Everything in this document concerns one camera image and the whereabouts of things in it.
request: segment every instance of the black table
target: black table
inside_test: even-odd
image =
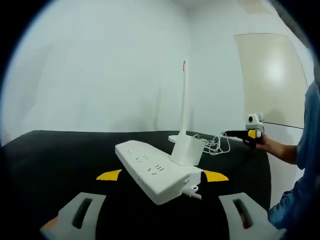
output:
[[[177,133],[37,130],[9,142],[3,150],[13,182],[40,228],[56,217],[78,193],[99,194],[93,187],[99,175],[125,169],[115,154],[116,144],[137,140],[170,154],[174,144],[168,141],[168,136]],[[212,139],[204,134],[200,137]],[[222,148],[227,149],[226,140],[222,138],[221,141]],[[264,209],[269,209],[271,173],[267,154],[250,150],[242,142],[229,141],[229,153],[216,156],[204,153],[198,167],[227,176],[230,181],[225,194],[244,192]],[[107,184],[109,189],[116,187],[115,182]]]

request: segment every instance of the white power strip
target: white power strip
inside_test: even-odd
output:
[[[183,192],[190,197],[201,182],[202,169],[181,166],[170,155],[140,141],[130,140],[115,146],[115,154],[145,194],[156,204],[164,204]]]

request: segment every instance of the blue sleeve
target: blue sleeve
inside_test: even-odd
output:
[[[302,137],[296,147],[296,165],[299,169],[306,167],[306,156],[307,156],[307,137],[306,131],[303,130]]]
[[[305,106],[304,109],[304,129],[302,132],[302,137],[297,145],[296,148],[296,165],[299,169],[304,169],[306,167],[306,159],[307,159],[307,146],[308,146],[308,138],[307,138],[307,132],[308,132],[308,125],[306,123],[308,117],[308,108]]]

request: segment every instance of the hand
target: hand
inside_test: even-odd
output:
[[[247,145],[247,146],[250,146],[250,143],[249,143],[249,141],[247,141],[247,140],[242,140],[243,141],[243,143],[245,144],[245,145]],[[259,149],[259,150],[264,150],[264,151],[268,151],[268,148],[267,148],[267,146],[268,146],[268,142],[270,141],[270,139],[268,138],[268,136],[266,135],[266,134],[264,134],[264,133],[262,133],[262,136],[261,136],[261,138],[259,139],[259,141],[258,141],[258,143],[256,143],[255,144],[255,148],[256,149]]]

